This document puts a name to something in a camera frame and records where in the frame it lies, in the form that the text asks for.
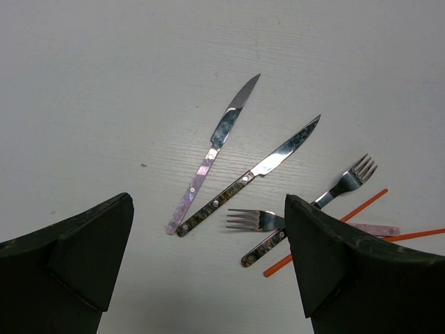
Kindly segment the pink handled fork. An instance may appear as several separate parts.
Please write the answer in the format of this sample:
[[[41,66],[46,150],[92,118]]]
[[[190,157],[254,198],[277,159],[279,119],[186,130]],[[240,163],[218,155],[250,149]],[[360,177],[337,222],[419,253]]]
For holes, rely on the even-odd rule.
[[[284,217],[274,212],[254,209],[229,209],[227,228],[245,231],[270,232],[285,227]],[[367,225],[350,223],[350,226],[377,237],[397,237],[401,231],[397,227],[386,225]]]

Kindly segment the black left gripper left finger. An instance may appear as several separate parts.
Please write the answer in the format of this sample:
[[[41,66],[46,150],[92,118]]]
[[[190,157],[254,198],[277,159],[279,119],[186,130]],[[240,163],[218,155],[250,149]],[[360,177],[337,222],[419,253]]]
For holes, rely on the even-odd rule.
[[[118,194],[1,243],[2,333],[96,333],[108,311],[134,219]]]

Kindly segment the orange chopstick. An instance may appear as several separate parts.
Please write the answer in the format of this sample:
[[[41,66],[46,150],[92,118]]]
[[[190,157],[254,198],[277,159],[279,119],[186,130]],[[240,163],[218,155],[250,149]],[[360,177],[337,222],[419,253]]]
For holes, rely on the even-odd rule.
[[[351,211],[350,213],[346,214],[341,221],[342,222],[347,222],[348,220],[350,220],[352,217],[356,216],[358,213],[360,213],[362,210],[366,209],[369,205],[371,205],[372,203],[374,203],[376,200],[378,200],[379,198],[381,198],[384,194],[386,194],[388,192],[388,189],[383,189],[381,190],[379,193],[377,193],[376,195],[374,195],[373,197],[369,198],[366,202],[363,202],[360,206],[358,206],[357,208],[355,208],[353,211]],[[263,276],[265,278],[269,278],[271,277],[274,273],[276,273],[277,271],[279,271],[281,268],[285,267],[288,263],[290,263],[292,261],[292,255],[289,254],[286,257],[282,258],[279,262],[276,262],[273,266],[267,268],[264,272],[263,272]]]
[[[441,228],[441,229],[436,229],[436,230],[427,230],[427,231],[422,231],[422,232],[401,234],[401,235],[398,235],[395,237],[384,237],[383,240],[388,241],[388,242],[404,241],[404,240],[408,240],[408,239],[416,239],[419,237],[427,237],[427,236],[431,236],[431,235],[444,234],[444,233],[445,233],[445,229]]]

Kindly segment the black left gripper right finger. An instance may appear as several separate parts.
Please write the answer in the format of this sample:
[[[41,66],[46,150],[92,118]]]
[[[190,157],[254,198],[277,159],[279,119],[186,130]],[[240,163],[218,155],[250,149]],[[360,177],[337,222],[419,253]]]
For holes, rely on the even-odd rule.
[[[285,226],[315,333],[443,333],[444,257],[389,243],[295,195]]]

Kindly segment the dark handled fork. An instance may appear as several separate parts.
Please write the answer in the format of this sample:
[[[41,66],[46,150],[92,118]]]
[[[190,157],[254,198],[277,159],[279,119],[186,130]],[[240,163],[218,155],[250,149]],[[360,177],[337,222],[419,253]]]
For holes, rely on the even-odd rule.
[[[368,157],[368,155],[364,155],[339,178],[337,184],[312,202],[311,205],[317,209],[322,209],[337,196],[360,188],[361,185],[369,180],[377,167],[378,166],[374,164],[374,160]],[[279,228],[270,231],[270,233],[267,238],[241,258],[241,265],[243,267],[250,267],[287,237],[285,228]]]

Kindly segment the pink handled knife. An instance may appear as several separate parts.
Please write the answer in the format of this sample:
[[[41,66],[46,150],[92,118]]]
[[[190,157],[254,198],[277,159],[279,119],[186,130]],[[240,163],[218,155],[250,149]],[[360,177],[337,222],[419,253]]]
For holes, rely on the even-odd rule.
[[[200,190],[210,168],[212,167],[214,160],[224,145],[227,137],[229,136],[241,110],[245,106],[249,96],[251,95],[254,87],[256,86],[260,74],[257,74],[251,78],[241,89],[237,92],[234,99],[229,103],[229,106],[225,110],[217,124],[211,138],[211,147],[206,153],[205,158],[202,160],[195,176],[189,184],[185,194],[183,195],[178,207],[176,208],[170,222],[166,226],[166,233],[172,235],[176,233],[177,228],[183,221],[188,209],[191,206],[197,192]]]

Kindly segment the dark handled knife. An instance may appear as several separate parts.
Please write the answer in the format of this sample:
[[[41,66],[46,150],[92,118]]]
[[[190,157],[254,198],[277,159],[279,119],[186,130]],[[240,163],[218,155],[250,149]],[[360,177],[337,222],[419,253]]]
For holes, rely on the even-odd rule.
[[[178,237],[187,235],[193,228],[198,226],[204,219],[212,215],[219,207],[224,205],[230,198],[237,194],[242,188],[249,184],[254,178],[265,177],[277,168],[284,160],[290,157],[312,134],[316,128],[321,114],[308,122],[299,132],[285,141],[281,146],[262,159],[257,165],[242,174],[236,181],[230,184],[224,191],[212,198],[205,206],[185,220],[176,231]]]

